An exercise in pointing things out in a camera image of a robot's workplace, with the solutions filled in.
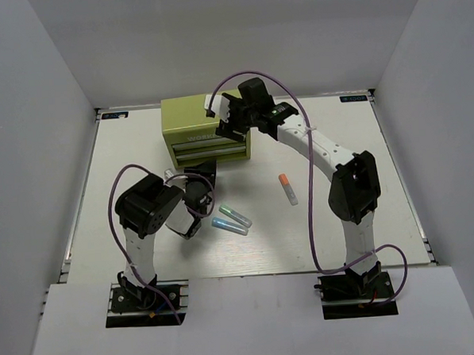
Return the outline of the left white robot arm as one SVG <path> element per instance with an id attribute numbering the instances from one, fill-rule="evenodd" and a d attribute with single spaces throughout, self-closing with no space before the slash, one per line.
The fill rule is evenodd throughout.
<path id="1" fill-rule="evenodd" d="M 166 179 L 147 170 L 144 178 L 110 200 L 109 214 L 118 216 L 125 235 L 122 284 L 132 286 L 129 299 L 139 308 L 156 302 L 156 233 L 167 227 L 184 239 L 193 238 L 214 211 L 217 167 L 215 160 L 206 160 Z"/>

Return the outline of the orange cap highlighter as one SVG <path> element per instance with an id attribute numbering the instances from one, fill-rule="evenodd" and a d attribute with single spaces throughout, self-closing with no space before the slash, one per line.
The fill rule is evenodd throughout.
<path id="1" fill-rule="evenodd" d="M 292 206 L 296 206 L 298 204 L 298 199 L 297 199 L 297 196 L 296 196 L 295 192 L 293 191 L 293 189 L 291 187 L 289 179 L 286 177 L 286 175 L 284 173 L 279 174 L 278 177 L 279 177 L 280 185 L 283 188 L 283 191 L 285 192 L 289 203 Z"/>

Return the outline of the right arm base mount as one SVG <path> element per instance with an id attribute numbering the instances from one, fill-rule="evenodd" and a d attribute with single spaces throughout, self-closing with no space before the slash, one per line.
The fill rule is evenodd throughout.
<path id="1" fill-rule="evenodd" d="M 319 276 L 314 290 L 320 295 L 325 320 L 347 318 L 372 318 L 397 315 L 396 301 L 384 304 L 394 295 L 387 272 L 381 272 L 364 290 L 345 275 Z"/>

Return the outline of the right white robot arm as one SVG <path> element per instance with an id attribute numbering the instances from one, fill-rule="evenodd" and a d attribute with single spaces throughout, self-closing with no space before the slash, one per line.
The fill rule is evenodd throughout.
<path id="1" fill-rule="evenodd" d="M 264 81 L 255 77 L 239 84 L 239 96 L 207 95 L 206 116 L 218 118 L 215 133 L 243 141 L 255 128 L 291 147 L 329 180 L 328 204 L 341 220 L 345 236 L 345 266 L 349 291 L 365 297 L 376 287 L 381 264 L 376 255 L 373 222 L 381 195 L 376 159 L 367 151 L 352 152 L 311 126 L 301 105 L 276 103 Z"/>

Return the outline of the green cap highlighter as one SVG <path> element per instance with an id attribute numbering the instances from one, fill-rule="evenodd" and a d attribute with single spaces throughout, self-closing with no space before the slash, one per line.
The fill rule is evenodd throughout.
<path id="1" fill-rule="evenodd" d="M 248 229 L 252 227 L 251 219 L 248 219 L 243 214 L 237 212 L 236 210 L 230 208 L 229 206 L 222 204 L 218 209 L 220 210 L 222 214 L 225 214 L 227 217 L 231 218 L 232 220 L 241 224 L 242 226 Z"/>

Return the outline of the green metal drawer chest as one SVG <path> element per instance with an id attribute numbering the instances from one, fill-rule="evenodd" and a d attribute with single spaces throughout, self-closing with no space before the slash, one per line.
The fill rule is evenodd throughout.
<path id="1" fill-rule="evenodd" d="M 251 157 L 251 137 L 237 142 L 215 133 L 219 119 L 205 115 L 208 99 L 204 94 L 160 102 L 161 133 L 175 168 L 191 167 L 212 159 L 221 163 Z"/>

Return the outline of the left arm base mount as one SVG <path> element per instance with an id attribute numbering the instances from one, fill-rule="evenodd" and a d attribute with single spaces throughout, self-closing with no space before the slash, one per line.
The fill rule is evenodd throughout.
<path id="1" fill-rule="evenodd" d="M 171 301 L 180 322 L 183 322 L 189 303 L 187 281 L 164 282 L 158 285 L 158 288 Z M 106 328 L 177 326 L 178 324 L 178 320 L 164 298 L 154 291 L 151 291 L 151 298 L 140 302 L 119 285 L 111 285 Z"/>

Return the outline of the blue cap highlighter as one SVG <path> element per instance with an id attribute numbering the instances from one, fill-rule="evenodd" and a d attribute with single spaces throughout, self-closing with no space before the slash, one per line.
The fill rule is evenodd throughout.
<path id="1" fill-rule="evenodd" d="M 211 224 L 213 227 L 220 229 L 220 230 L 227 230 L 228 232 L 240 234 L 242 236 L 246 236 L 249 232 L 249 229 L 243 225 L 237 224 L 235 222 L 229 222 L 223 218 L 216 218 L 213 217 L 211 220 Z"/>

